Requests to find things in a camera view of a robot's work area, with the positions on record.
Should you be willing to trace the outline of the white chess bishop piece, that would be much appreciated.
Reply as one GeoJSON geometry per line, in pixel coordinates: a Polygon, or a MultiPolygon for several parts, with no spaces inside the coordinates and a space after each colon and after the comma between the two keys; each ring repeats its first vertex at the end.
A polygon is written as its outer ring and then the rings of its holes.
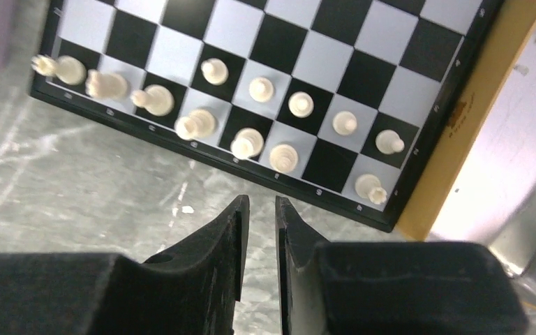
{"type": "Polygon", "coordinates": [[[288,144],[278,144],[269,153],[269,163],[273,170],[280,173],[292,172],[299,162],[297,150],[288,144]]]}
{"type": "Polygon", "coordinates": [[[158,84],[133,91],[131,101],[136,107],[144,108],[157,117],[171,113],[174,108],[174,96],[168,89],[158,84]]]}

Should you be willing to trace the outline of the white chess queen piece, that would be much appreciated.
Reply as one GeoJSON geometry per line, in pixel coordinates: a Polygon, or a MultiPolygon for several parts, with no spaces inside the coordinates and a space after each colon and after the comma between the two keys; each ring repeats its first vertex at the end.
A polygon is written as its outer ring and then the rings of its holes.
{"type": "Polygon", "coordinates": [[[216,118],[208,109],[194,109],[186,116],[178,118],[174,129],[183,140],[206,138],[216,130],[216,118]]]}

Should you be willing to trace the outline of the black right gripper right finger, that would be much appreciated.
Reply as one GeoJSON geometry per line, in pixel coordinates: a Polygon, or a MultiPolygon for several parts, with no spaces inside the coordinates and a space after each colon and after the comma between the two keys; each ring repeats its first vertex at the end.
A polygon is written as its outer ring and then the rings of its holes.
{"type": "Polygon", "coordinates": [[[462,241],[330,241],[275,200],[283,334],[525,334],[503,266],[462,241]]]}

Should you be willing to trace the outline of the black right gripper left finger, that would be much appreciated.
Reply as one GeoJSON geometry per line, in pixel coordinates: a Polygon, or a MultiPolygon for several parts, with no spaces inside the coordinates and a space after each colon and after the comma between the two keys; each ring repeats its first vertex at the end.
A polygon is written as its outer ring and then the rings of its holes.
{"type": "Polygon", "coordinates": [[[232,334],[250,201],[144,262],[120,253],[0,253],[0,334],[232,334]]]}

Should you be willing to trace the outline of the white chess knight piece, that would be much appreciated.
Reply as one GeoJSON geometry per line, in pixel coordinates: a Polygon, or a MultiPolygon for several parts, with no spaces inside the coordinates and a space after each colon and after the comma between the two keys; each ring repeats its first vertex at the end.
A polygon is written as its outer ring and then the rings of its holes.
{"type": "Polygon", "coordinates": [[[85,88],[87,95],[97,99],[119,100],[128,94],[128,82],[122,75],[95,69],[87,71],[85,88]]]}

